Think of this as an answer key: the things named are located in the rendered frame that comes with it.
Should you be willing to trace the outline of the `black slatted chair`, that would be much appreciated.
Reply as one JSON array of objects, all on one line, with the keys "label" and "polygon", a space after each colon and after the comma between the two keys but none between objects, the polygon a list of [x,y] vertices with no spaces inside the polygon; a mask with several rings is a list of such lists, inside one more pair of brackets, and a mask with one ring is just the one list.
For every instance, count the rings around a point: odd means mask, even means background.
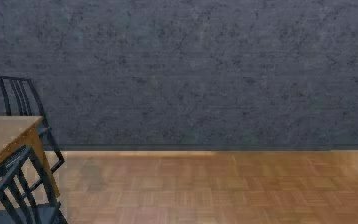
[{"label": "black slatted chair", "polygon": [[[25,177],[30,161],[40,177],[47,203],[38,203]],[[68,224],[48,173],[32,147],[26,147],[0,175],[0,224]]]},{"label": "black slatted chair", "polygon": [[58,162],[50,166],[52,174],[64,163],[63,155],[57,146],[51,126],[48,124],[43,105],[33,82],[29,78],[0,76],[0,87],[4,99],[5,116],[42,116],[43,120],[36,126],[40,140],[45,136],[55,152]]}]

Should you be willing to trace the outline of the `brown wooden table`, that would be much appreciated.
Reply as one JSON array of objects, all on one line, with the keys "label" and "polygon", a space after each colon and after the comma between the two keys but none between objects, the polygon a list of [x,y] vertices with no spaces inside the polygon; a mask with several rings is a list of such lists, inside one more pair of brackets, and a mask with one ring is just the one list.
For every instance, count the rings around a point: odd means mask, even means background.
[{"label": "brown wooden table", "polygon": [[53,193],[59,197],[59,188],[36,130],[42,120],[42,116],[0,116],[0,163],[19,146],[31,146],[50,178]]}]

